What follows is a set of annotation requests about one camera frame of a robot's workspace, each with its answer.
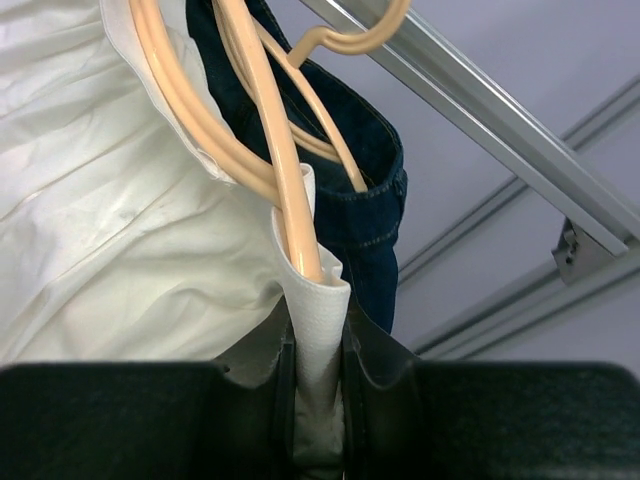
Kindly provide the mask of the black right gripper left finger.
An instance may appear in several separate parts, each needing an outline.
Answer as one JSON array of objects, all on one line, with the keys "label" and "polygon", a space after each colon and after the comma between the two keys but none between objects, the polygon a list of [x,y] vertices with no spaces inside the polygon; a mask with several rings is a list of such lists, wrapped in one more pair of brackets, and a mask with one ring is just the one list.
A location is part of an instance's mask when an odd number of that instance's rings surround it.
[{"label": "black right gripper left finger", "polygon": [[5,479],[291,479],[295,340],[279,302],[217,358],[1,371]]}]

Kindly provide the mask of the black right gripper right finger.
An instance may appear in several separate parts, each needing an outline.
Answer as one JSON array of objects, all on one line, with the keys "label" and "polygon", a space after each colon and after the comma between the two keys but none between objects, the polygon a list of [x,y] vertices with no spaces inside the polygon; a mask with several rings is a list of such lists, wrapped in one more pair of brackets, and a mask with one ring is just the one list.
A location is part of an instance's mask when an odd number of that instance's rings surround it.
[{"label": "black right gripper right finger", "polygon": [[351,301],[350,479],[635,479],[639,383],[595,362],[423,360]]}]

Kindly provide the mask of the white pleated skirt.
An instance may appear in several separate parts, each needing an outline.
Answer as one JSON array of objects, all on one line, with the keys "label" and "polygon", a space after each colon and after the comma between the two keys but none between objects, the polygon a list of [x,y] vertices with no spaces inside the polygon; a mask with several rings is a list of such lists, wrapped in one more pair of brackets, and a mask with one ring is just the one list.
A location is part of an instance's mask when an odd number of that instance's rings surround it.
[{"label": "white pleated skirt", "polygon": [[272,204],[163,99],[124,1],[1,5],[1,365],[215,359],[280,300],[298,479],[343,475],[350,286],[289,262]]}]

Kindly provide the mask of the beige wooden hanger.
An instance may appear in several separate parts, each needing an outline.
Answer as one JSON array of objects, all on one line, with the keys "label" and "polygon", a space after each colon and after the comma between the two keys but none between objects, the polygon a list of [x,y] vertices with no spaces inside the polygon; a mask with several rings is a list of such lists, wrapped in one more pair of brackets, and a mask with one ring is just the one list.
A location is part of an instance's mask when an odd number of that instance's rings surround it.
[{"label": "beige wooden hanger", "polygon": [[290,42],[269,5],[246,1],[290,115],[287,126],[297,147],[318,162],[321,187],[340,196],[379,192],[403,174],[403,148],[394,127],[366,100],[311,54],[322,47],[360,56],[382,47],[396,33],[409,2],[392,1],[381,19],[360,33],[312,26]]},{"label": "beige wooden hanger", "polygon": [[305,278],[319,283],[323,272],[298,154],[276,81],[248,8],[222,3],[226,32],[240,48],[240,64],[255,96],[271,162],[258,158],[213,118],[195,93],[169,41],[155,1],[129,3],[144,55],[162,95],[188,133],[229,176],[279,208],[289,259]]}]

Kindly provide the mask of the dark navy skirt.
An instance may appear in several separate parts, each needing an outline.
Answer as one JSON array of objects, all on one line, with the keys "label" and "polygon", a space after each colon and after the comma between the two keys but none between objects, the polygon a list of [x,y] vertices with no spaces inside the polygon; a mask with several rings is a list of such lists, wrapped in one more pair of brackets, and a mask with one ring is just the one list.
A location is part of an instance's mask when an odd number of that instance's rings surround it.
[{"label": "dark navy skirt", "polygon": [[[190,37],[202,57],[208,89],[236,138],[264,160],[270,158],[259,114],[241,86],[223,47],[209,1],[189,1],[186,20]],[[298,150],[316,178],[315,230],[318,241],[343,265],[342,277],[369,319],[382,330],[392,329],[398,285],[394,246],[404,214],[408,178],[379,192],[340,196],[321,187],[318,162]]]}]

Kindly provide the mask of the aluminium frame strut right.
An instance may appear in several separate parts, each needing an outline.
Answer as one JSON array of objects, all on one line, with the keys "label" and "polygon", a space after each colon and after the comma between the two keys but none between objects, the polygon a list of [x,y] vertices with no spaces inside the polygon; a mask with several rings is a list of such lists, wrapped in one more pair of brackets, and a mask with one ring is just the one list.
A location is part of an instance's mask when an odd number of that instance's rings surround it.
[{"label": "aluminium frame strut right", "polygon": [[513,178],[403,267],[392,335],[428,358],[473,355],[564,307],[612,260]]}]

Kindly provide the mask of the aluminium hanging rail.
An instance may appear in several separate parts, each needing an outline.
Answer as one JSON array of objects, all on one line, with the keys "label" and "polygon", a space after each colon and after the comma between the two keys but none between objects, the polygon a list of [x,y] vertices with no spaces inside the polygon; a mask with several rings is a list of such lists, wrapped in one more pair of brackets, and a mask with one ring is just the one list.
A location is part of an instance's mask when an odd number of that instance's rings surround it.
[{"label": "aluminium hanging rail", "polygon": [[625,254],[639,237],[638,208],[417,12],[401,20],[371,58],[602,248]]}]

